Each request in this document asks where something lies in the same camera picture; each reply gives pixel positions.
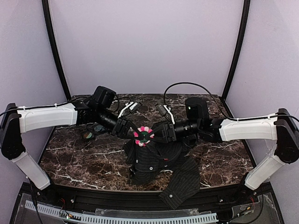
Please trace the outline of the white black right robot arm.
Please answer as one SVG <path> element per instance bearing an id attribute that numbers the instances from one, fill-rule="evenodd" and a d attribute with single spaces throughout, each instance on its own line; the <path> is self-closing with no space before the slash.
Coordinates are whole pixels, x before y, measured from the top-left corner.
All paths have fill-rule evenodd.
<path id="1" fill-rule="evenodd" d="M 186 120 L 164 123 L 146 134 L 145 139 L 169 143 L 197 134 L 200 139 L 212 143 L 254 139 L 276 141 L 276 148 L 245 177 L 243 185 L 251 191 L 285 164 L 294 163 L 299 158 L 299 129 L 295 117 L 285 108 L 262 117 L 210 119 L 206 102 L 199 99 L 186 107 L 186 114 Z"/>

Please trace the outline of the teal round button brooch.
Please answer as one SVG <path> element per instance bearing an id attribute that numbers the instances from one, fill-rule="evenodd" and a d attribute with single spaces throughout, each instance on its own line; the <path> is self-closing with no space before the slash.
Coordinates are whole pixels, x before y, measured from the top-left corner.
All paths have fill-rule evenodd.
<path id="1" fill-rule="evenodd" d="M 96 132 L 102 132 L 104 130 L 105 130 L 105 128 L 102 125 L 94 126 L 94 131 L 96 131 Z"/>

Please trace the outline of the pink white beaded brooch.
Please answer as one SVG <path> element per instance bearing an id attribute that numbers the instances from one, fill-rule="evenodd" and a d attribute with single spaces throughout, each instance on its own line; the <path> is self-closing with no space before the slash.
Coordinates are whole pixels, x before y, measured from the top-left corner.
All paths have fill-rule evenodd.
<path id="1" fill-rule="evenodd" d="M 152 132 L 152 129 L 148 126 L 141 126 L 138 128 L 139 133 L 141 134 L 142 138 L 139 138 L 138 132 L 134 132 L 135 144 L 139 147 L 145 147 L 150 140 L 146 138 L 146 135 Z"/>

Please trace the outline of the orange green round brooch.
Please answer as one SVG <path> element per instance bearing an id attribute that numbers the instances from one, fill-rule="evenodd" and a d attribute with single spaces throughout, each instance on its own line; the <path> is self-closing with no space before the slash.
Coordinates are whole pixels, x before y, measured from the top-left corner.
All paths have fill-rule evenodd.
<path id="1" fill-rule="evenodd" d="M 90 139 L 93 136 L 93 134 L 91 132 L 86 132 L 83 136 L 85 139 Z"/>

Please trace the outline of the black pinstriped garment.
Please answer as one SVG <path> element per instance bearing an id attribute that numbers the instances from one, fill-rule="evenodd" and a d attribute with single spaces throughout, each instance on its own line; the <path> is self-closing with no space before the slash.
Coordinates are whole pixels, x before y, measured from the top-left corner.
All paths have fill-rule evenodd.
<path id="1" fill-rule="evenodd" d="M 189 155 L 197 142 L 195 134 L 170 143 L 151 141 L 145 147 L 139 147 L 135 140 L 129 140 L 122 148 L 127 156 L 126 163 L 131 165 L 131 183 L 150 184 L 161 171 L 173 171 L 170 182 L 159 198 L 171 209 L 177 209 L 200 189 L 199 166 Z"/>

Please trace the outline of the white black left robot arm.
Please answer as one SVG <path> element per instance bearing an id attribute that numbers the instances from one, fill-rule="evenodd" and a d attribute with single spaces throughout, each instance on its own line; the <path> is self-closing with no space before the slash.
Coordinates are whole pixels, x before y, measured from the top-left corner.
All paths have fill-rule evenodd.
<path id="1" fill-rule="evenodd" d="M 26 151 L 21 134 L 47 127 L 74 126 L 98 123 L 113 136 L 121 139 L 133 139 L 144 145 L 153 136 L 148 128 L 136 127 L 130 120 L 108 111 L 116 92 L 98 86 L 94 94 L 84 100 L 80 98 L 62 104 L 35 107 L 17 107 L 7 105 L 1 113 L 0 149 L 8 160 L 11 160 L 39 189 L 50 186 L 50 178 Z"/>

